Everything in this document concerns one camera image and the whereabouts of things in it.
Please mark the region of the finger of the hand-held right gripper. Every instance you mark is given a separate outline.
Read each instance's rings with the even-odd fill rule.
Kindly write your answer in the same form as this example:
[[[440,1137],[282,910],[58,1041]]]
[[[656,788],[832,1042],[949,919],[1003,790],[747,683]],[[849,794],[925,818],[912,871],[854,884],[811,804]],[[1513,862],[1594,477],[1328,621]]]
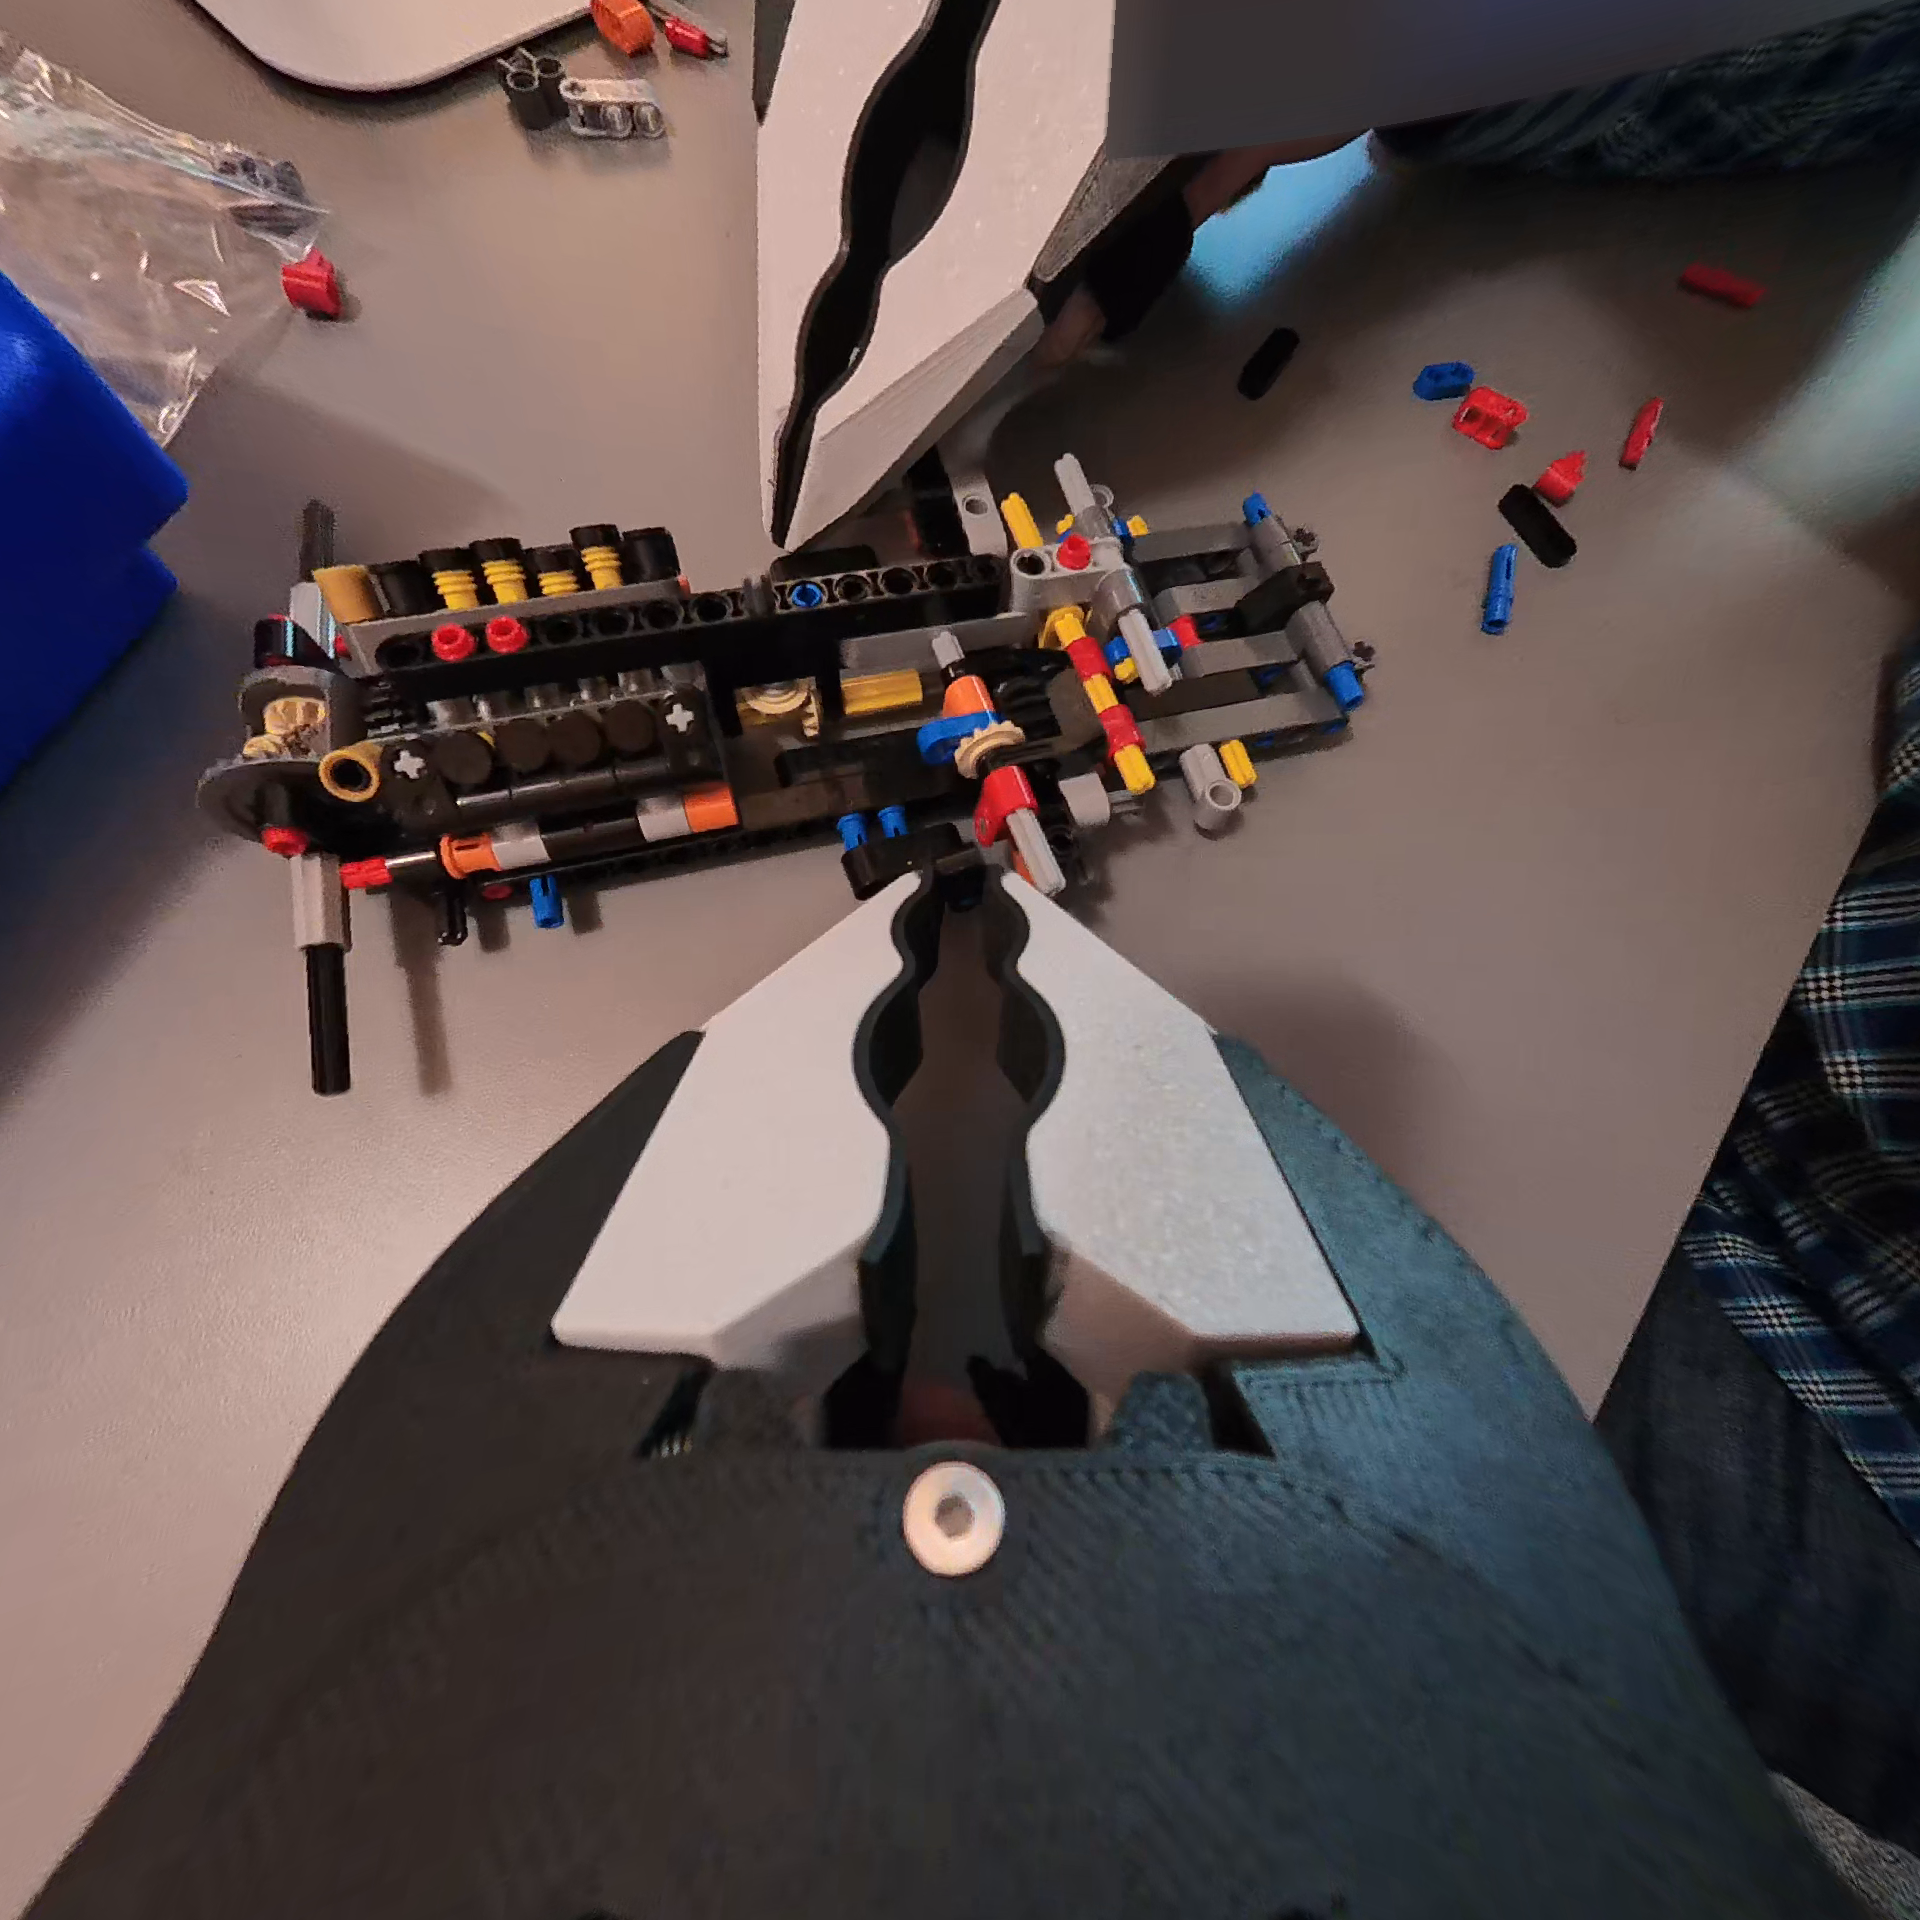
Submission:
[[[880,293],[963,156],[961,4],[793,4],[757,129],[760,463],[769,513],[849,513],[894,462],[854,454],[834,401]]]
[[[829,405],[854,454],[894,454],[875,489],[1012,373],[1041,339],[1041,289],[1120,210],[1120,166],[1101,148],[1114,4],[961,9],[950,194],[885,282],[852,401]],[[804,543],[849,513],[778,513],[778,543]]]

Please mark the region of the white rounded tray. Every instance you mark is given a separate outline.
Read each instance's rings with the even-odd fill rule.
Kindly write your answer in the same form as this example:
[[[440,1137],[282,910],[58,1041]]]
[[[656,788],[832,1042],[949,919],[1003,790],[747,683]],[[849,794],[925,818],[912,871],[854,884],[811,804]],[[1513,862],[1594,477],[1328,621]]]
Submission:
[[[588,17],[588,3],[198,3],[269,71],[389,94],[450,78]]]

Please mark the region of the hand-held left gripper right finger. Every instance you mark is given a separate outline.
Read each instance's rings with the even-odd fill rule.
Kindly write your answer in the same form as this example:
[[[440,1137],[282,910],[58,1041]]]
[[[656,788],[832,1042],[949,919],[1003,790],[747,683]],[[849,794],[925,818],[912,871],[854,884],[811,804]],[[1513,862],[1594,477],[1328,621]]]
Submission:
[[[1353,1353],[1358,1317],[1210,1022],[1025,877],[1000,893],[1041,1013],[1043,1350],[1100,1403],[1214,1359]]]

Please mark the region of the plaid shirt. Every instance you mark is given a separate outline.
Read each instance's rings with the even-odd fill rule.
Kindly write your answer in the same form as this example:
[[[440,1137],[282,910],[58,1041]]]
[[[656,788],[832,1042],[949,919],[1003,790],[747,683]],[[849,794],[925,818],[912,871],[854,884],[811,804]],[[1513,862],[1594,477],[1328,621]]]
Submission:
[[[1880,797],[1681,1245],[1734,1330],[1918,1537],[1918,650]]]

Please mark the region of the clear plastic bag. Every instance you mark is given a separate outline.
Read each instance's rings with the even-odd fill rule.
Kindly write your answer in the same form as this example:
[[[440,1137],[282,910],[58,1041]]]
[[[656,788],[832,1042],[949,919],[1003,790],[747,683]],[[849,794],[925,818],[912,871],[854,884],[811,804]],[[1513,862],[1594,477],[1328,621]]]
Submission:
[[[282,266],[324,223],[307,249],[241,227],[225,151],[248,153],[154,123],[3,37],[3,273],[163,445],[289,306]]]

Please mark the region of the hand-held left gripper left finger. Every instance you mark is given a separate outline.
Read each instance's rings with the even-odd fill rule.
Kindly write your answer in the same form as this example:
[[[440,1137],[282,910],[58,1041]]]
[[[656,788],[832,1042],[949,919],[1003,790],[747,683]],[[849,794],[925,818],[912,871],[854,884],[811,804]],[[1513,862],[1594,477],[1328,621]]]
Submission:
[[[858,1254],[890,1137],[858,1087],[858,1028],[898,981],[894,881],[713,1014],[550,1333],[674,1353],[818,1396],[866,1348]]]

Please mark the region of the black lego connector piece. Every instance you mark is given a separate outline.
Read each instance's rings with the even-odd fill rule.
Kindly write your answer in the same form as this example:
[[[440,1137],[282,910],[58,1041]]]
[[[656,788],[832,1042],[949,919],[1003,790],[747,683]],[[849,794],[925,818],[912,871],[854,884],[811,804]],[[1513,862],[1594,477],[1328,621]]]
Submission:
[[[901,877],[933,877],[950,910],[971,910],[986,893],[988,862],[956,823],[930,823],[897,836],[869,839],[844,850],[844,876],[854,901],[870,901]]]

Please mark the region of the lego vehicle chassis assembly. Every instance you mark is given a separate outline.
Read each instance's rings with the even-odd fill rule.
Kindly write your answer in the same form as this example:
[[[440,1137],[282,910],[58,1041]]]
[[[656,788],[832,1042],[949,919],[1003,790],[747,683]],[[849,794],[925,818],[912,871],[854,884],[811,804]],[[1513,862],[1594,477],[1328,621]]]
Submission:
[[[1342,735],[1376,651],[1316,538],[1248,493],[1153,531],[1074,458],[1038,519],[936,449],[854,519],[694,590],[664,526],[430,546],[307,571],[256,623],[238,753],[198,779],[293,884],[310,1087],[352,1085],[350,903],[482,901],[568,923],[570,886],[782,843],[956,823],[1045,895],[1156,794],[1225,833],[1282,749]]]

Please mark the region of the person's right forearm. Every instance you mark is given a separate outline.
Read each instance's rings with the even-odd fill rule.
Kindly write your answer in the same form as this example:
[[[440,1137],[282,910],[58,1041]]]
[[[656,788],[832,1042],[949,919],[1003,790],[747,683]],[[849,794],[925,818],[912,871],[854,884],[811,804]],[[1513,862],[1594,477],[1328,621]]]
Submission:
[[[1690,180],[1913,157],[1918,4],[1522,102],[1379,129],[1414,164],[1564,180]]]

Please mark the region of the blue plastic storage bin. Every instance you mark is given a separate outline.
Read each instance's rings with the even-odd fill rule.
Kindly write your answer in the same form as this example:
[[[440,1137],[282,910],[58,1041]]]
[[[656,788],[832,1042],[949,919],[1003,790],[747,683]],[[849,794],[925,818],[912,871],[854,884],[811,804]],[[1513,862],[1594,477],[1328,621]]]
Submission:
[[[176,591],[154,538],[187,482],[81,349],[3,282],[3,781]]]

